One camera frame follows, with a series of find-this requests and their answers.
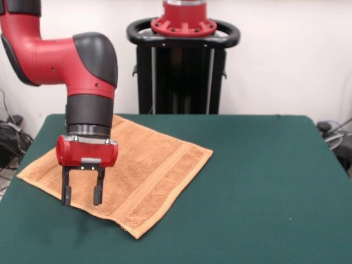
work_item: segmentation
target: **green tablecloth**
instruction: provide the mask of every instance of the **green tablecloth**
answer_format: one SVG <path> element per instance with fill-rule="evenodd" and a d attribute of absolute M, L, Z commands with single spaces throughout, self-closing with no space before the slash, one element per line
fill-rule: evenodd
<path fill-rule="evenodd" d="M 140 240 L 14 179 L 0 202 L 0 263 L 352 263 L 352 185 L 308 118 L 123 117 L 214 155 Z M 46 119 L 20 170 L 63 124 Z"/>

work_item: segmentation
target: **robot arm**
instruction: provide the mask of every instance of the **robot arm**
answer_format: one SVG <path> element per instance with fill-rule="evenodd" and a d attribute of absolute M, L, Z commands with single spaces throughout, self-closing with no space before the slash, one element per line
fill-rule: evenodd
<path fill-rule="evenodd" d="M 117 143 L 110 140 L 117 58 L 99 33 L 43 40 L 40 0 L 0 0 L 2 42 L 18 78 L 25 84 L 65 84 L 67 135 L 60 136 L 57 158 L 63 166 L 62 204 L 70 204 L 69 171 L 99 172 L 94 204 L 102 202 L 105 167 L 114 165 Z"/>

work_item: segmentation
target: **metal pole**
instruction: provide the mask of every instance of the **metal pole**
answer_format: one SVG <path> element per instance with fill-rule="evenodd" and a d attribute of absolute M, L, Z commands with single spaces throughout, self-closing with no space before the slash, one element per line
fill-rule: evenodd
<path fill-rule="evenodd" d="M 214 55 L 215 55 L 215 49 L 212 48 L 210 50 L 206 114 L 209 114 L 209 112 L 210 112 L 211 86 L 212 86 L 212 82 L 213 82 L 213 70 L 214 70 Z"/>
<path fill-rule="evenodd" d="M 152 48 L 152 97 L 153 114 L 156 114 L 156 48 Z"/>

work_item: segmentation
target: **black stand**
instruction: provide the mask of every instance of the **black stand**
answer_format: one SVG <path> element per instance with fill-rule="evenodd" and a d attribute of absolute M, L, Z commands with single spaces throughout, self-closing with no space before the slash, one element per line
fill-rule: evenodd
<path fill-rule="evenodd" d="M 218 114 L 226 48 L 238 44 L 239 30 L 216 21 L 217 34 L 186 38 L 159 35 L 152 19 L 129 25 L 129 40 L 137 45 L 140 114 Z"/>

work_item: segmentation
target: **orange towel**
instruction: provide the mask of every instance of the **orange towel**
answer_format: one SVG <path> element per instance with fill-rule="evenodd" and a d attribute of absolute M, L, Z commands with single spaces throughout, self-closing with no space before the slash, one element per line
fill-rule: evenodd
<path fill-rule="evenodd" d="M 72 170 L 71 205 L 115 221 L 138 239 L 165 215 L 213 151 L 118 116 L 113 119 L 112 139 L 120 152 L 115 166 L 106 169 L 103 204 L 93 205 L 97 172 Z M 55 150 L 32 162 L 18 177 L 61 199 L 61 167 Z"/>

